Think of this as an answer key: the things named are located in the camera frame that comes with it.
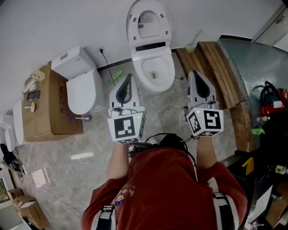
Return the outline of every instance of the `marker cube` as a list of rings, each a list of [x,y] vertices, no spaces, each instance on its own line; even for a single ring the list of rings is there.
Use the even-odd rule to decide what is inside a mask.
[[[224,130],[222,110],[195,107],[186,118],[195,137],[210,137]]]
[[[145,124],[144,112],[110,118],[108,124],[114,142],[120,144],[140,142]]]

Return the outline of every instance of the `red shirt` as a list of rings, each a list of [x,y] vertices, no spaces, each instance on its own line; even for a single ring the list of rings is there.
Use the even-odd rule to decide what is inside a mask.
[[[217,229],[213,192],[207,184],[211,177],[219,192],[235,202],[241,223],[247,199],[222,163],[198,171],[197,183],[184,152],[161,148],[136,154],[128,177],[110,179],[93,191],[82,217],[82,230],[90,230],[96,213],[111,203],[116,207],[117,230]]]

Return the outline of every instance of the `toilet brush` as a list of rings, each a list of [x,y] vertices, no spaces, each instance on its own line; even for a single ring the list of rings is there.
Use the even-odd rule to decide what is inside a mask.
[[[90,120],[92,120],[92,116],[87,115],[86,117],[67,117],[67,119],[81,119],[81,120],[90,121]]]

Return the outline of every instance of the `toilet lid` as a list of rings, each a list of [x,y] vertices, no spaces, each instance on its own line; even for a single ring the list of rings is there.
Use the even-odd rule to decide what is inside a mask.
[[[77,115],[88,113],[96,100],[94,71],[69,80],[66,85],[69,109]]]
[[[13,119],[17,142],[22,145],[24,143],[22,100],[18,101],[13,108]]]
[[[148,15],[144,17],[145,21],[141,23],[140,16],[144,13],[147,13]],[[141,38],[139,30],[146,29],[150,23],[155,23],[155,18],[153,18],[152,15],[159,20],[158,35]],[[129,10],[128,18],[129,25],[126,29],[128,30],[127,36],[131,47],[171,41],[172,24],[170,15],[157,0],[135,2]]]

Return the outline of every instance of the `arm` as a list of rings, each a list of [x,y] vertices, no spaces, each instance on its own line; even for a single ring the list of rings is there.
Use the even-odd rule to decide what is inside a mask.
[[[197,145],[197,167],[207,169],[217,162],[211,137],[202,137]]]
[[[126,175],[128,174],[128,168],[128,145],[115,143],[108,165],[107,181],[93,191],[90,205],[82,216],[81,229],[90,230],[95,215],[104,205],[111,204],[120,189],[127,182]]]
[[[198,181],[206,184],[209,179],[216,179],[219,192],[230,196],[236,206],[239,223],[247,210],[247,198],[234,176],[222,163],[217,163],[211,137],[201,137],[197,146]]]
[[[115,143],[108,165],[107,180],[120,179],[128,174],[129,156],[128,144]]]

